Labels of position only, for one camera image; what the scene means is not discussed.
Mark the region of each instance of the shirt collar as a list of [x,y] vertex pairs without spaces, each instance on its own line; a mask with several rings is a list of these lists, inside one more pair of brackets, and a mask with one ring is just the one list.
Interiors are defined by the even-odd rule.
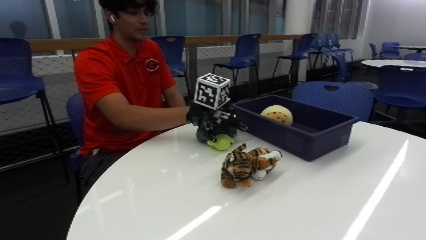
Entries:
[[124,63],[128,63],[133,59],[141,60],[146,58],[146,51],[142,50],[145,41],[138,44],[137,55],[134,57],[124,50],[116,39],[109,37],[106,41],[109,41],[110,44],[110,51],[113,51],[114,55],[117,55],[118,59],[121,59]]

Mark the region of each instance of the red polo shirt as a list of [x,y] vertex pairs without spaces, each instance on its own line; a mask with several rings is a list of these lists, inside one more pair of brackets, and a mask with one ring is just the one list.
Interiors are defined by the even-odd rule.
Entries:
[[85,107],[82,155],[94,149],[129,151],[160,134],[117,129],[94,106],[105,95],[121,92],[132,105],[162,107],[162,92],[176,82],[157,43],[141,42],[132,57],[108,38],[78,53],[74,74]]

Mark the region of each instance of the blue chair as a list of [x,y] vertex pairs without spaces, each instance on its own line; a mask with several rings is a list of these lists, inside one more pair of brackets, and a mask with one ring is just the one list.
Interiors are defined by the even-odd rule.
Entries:
[[[46,135],[40,136],[32,141],[40,141],[41,138],[52,140],[54,150],[49,156],[37,158],[36,161],[52,156],[62,158],[62,146],[56,133],[56,122],[45,93],[45,86],[41,77],[32,73],[32,52],[29,43],[18,38],[0,38],[0,104],[18,102],[34,96],[40,99],[44,121],[46,126]],[[62,158],[65,176],[68,179],[66,162]]]
[[375,59],[385,59],[383,57],[379,57],[379,56],[378,56],[375,44],[374,44],[374,43],[369,43],[369,45],[370,45],[370,49],[371,49],[371,59],[373,59],[373,60],[375,60]]
[[233,100],[237,101],[237,79],[238,70],[242,68],[254,67],[255,69],[255,80],[258,85],[258,69],[257,69],[257,50],[259,46],[261,34],[246,34],[241,35],[235,43],[235,53],[227,63],[217,63],[213,65],[213,73],[215,67],[226,68],[231,70],[233,80]]
[[399,46],[399,43],[397,42],[383,42],[379,56],[383,59],[402,59],[399,56],[399,50],[395,48],[397,46]]
[[330,41],[331,41],[331,50],[335,53],[339,53],[339,54],[343,54],[343,55],[346,53],[350,53],[350,61],[354,62],[354,56],[353,56],[354,50],[351,48],[341,48],[338,34],[337,33],[330,33],[329,37],[330,37]]
[[403,60],[426,61],[426,53],[408,53],[403,56]]
[[291,79],[290,79],[291,74],[290,73],[293,70],[293,63],[294,63],[294,61],[299,61],[299,60],[306,59],[309,57],[309,56],[306,56],[306,54],[309,53],[311,41],[314,40],[315,35],[317,35],[315,33],[305,34],[298,41],[298,46],[297,46],[297,50],[294,51],[294,53],[291,55],[277,57],[277,63],[275,63],[275,68],[274,68],[274,72],[271,74],[271,77],[275,76],[275,71],[277,71],[279,60],[289,59],[291,61],[291,65],[290,65],[290,69],[289,69],[289,85],[291,84]]
[[338,69],[337,80],[339,82],[361,86],[369,90],[378,88],[378,86],[370,82],[350,82],[349,81],[350,74],[347,73],[347,63],[346,63],[345,57],[341,54],[334,54],[331,56],[333,56],[333,60],[335,62],[337,69]]
[[359,86],[323,81],[301,83],[293,89],[291,99],[311,106],[357,116],[361,121],[369,122],[374,95],[371,91]]
[[[70,96],[66,101],[66,114],[69,118],[70,127],[74,133],[74,137],[78,143],[78,149],[82,146],[82,129],[84,129],[84,102],[82,96],[80,93],[76,93]],[[77,199],[82,200],[82,191],[81,191],[81,156],[80,151],[70,154],[70,169],[74,173],[76,179],[76,189],[77,189]]]
[[150,38],[160,46],[173,77],[185,78],[188,101],[192,99],[188,71],[182,62],[185,36],[158,36]]
[[379,69],[379,88],[373,90],[377,102],[399,109],[395,118],[386,114],[391,121],[385,124],[401,124],[414,130],[419,129],[407,123],[407,109],[426,108],[426,68],[383,66]]
[[310,63],[310,55],[315,55],[314,64],[309,64],[310,70],[313,70],[317,66],[318,58],[321,60],[321,65],[323,65],[322,54],[325,54],[325,52],[327,52],[327,51],[334,53],[331,51],[331,44],[329,41],[329,35],[325,33],[318,33],[315,35],[314,40],[311,41],[310,48],[313,50],[309,52],[309,63]]

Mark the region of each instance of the white round table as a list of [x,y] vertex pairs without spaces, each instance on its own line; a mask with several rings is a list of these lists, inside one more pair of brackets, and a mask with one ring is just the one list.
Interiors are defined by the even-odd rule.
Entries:
[[402,66],[402,67],[426,67],[426,61],[414,61],[414,60],[363,60],[362,65],[369,67],[381,68],[386,65]]
[[[241,143],[279,150],[243,132]],[[226,153],[192,125],[141,144],[96,182],[68,240],[426,239],[424,139],[358,122],[347,146],[313,162],[282,151],[243,189],[219,184]]]
[[415,50],[416,53],[420,53],[423,50],[426,50],[426,46],[394,46],[394,48],[399,49],[407,49],[407,50]]

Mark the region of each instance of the dark hair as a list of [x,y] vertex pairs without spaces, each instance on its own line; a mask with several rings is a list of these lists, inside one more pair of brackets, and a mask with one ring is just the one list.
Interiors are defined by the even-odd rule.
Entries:
[[[118,12],[125,12],[129,8],[141,8],[145,6],[145,12],[149,16],[157,13],[158,2],[157,0],[145,0],[145,3],[138,3],[137,0],[98,0],[104,10],[108,10],[118,17]],[[112,30],[112,24],[108,22],[109,30]]]

